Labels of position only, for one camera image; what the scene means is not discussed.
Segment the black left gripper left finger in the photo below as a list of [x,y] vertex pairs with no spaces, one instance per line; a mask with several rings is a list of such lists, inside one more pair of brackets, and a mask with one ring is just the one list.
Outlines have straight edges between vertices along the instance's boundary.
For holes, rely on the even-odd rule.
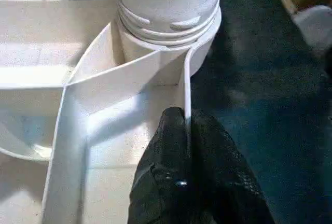
[[129,223],[187,223],[190,212],[190,155],[184,112],[163,111],[134,174]]

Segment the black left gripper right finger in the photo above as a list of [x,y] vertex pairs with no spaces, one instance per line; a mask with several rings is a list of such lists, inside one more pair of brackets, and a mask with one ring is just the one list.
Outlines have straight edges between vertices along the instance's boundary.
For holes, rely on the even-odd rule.
[[196,180],[216,223],[274,223],[253,171],[214,116],[192,111],[191,144]]

